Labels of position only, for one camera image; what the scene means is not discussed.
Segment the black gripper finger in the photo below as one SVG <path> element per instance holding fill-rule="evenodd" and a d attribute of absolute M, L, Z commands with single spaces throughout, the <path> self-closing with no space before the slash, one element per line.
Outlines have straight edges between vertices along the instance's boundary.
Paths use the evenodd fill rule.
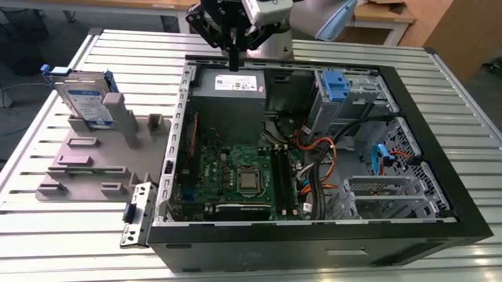
<path fill-rule="evenodd" d="M 235 46 L 231 42 L 230 29 L 220 28 L 220 31 L 206 20 L 203 11 L 191 11 L 186 20 L 202 38 L 212 48 L 220 48 L 227 52 L 228 70 L 235 71 Z"/>
<path fill-rule="evenodd" d="M 281 25 L 265 25 L 246 33 L 250 27 L 239 26 L 234 37 L 234 71 L 239 71 L 239 54 L 247 50 L 255 51 L 274 34 L 279 33 Z"/>

